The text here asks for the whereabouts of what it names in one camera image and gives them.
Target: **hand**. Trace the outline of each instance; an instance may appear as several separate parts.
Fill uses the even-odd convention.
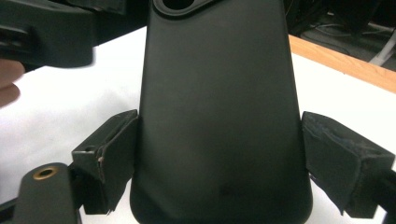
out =
[[[23,65],[19,62],[0,59],[0,107],[7,105],[20,96],[20,90],[12,82],[24,73]]]

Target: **phone case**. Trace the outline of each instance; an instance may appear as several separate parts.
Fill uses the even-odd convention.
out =
[[[152,1],[140,118],[131,192],[139,222],[308,218],[282,1]]]

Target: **wooden table edge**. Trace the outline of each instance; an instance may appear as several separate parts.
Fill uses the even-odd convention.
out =
[[[291,52],[396,93],[396,72],[289,35]]]

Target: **black plastic part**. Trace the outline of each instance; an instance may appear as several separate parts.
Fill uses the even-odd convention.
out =
[[[383,0],[326,0],[331,12],[354,34],[367,27]]]
[[[288,30],[290,31],[294,24],[297,22],[297,18],[301,12],[300,0],[283,0],[286,22],[288,24]]]
[[[177,18],[154,7],[136,219],[304,222],[312,199],[282,2],[217,1]]]
[[[160,0],[153,1],[154,8],[166,17],[180,18],[191,15],[219,0]]]
[[[387,214],[384,218],[382,224],[395,224],[396,223],[396,216]]]
[[[9,27],[0,24],[0,50],[33,53],[34,37],[29,27]]]
[[[327,117],[304,112],[306,168],[314,182],[351,217],[373,218],[375,191],[395,156]]]
[[[123,15],[126,12],[127,0],[67,0],[67,2],[78,7],[87,7]]]
[[[51,0],[51,2],[55,2],[57,4],[62,4],[65,6],[72,7],[69,3],[66,2],[66,0]],[[7,7],[0,7],[0,11],[5,10],[5,11],[10,11],[11,8]],[[35,13],[35,11],[39,12],[35,7],[31,7],[27,10],[30,10],[30,14]],[[126,1],[126,9],[125,9],[124,15],[117,14],[117,13],[112,13],[108,11],[97,11],[97,10],[91,10],[91,13],[93,15],[93,20],[94,20],[94,34],[93,36],[87,36],[94,40],[95,42],[93,43],[94,46],[98,46],[100,44],[106,43],[109,40],[112,40],[114,38],[117,38],[122,35],[126,35],[134,30],[137,30],[147,24],[147,17],[149,13],[149,0],[127,0]],[[49,25],[52,26],[52,24],[56,24],[57,17],[52,18],[51,21],[49,21]],[[19,20],[21,20],[22,24],[27,24],[31,25],[32,22],[27,16],[20,16]],[[68,27],[69,30],[72,32],[74,31],[74,26],[75,24],[72,24],[70,27]],[[42,29],[47,29],[47,25],[43,24],[42,27],[38,27],[37,29],[42,30]],[[58,29],[57,35],[63,35],[64,31],[62,29]],[[47,34],[49,37],[55,37],[57,35],[48,33]],[[67,43],[64,45],[68,48],[70,47],[70,43]],[[58,57],[59,58],[59,53],[60,52],[54,52],[55,54],[52,54],[53,57]],[[23,58],[21,57],[13,57],[14,60],[17,61],[22,61]],[[36,58],[37,61],[34,62],[24,62],[23,65],[25,67],[26,72],[30,72],[32,70],[35,70],[42,65],[50,65],[50,61],[46,61],[45,58],[43,60],[39,60],[39,58]]]
[[[87,214],[116,209],[134,171],[137,120],[136,110],[113,116],[73,150],[71,169]]]
[[[0,223],[7,224],[12,223],[12,218],[14,217],[15,204],[17,199],[13,199],[6,203],[0,204]]]
[[[0,25],[19,31],[13,35],[0,33],[1,42],[5,39],[29,47],[27,52],[26,48],[0,49],[1,58],[56,67],[92,63],[95,25],[89,11],[47,0],[2,0]]]
[[[77,224],[78,217],[66,165],[46,164],[23,177],[13,223]]]
[[[383,174],[375,189],[374,200],[388,212],[389,218],[396,221],[396,173],[394,171],[389,170]]]

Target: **white surface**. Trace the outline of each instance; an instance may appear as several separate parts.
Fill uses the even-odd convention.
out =
[[[96,50],[82,69],[41,68],[18,81],[21,98],[0,109],[0,203],[15,198],[28,171],[49,162],[71,162],[71,150],[112,115],[138,108],[146,29]],[[344,123],[396,153],[396,95],[324,65],[293,55],[301,111]],[[341,217],[312,185],[314,208],[307,223],[381,223]],[[83,223],[134,223],[129,187],[110,216],[83,216]]]

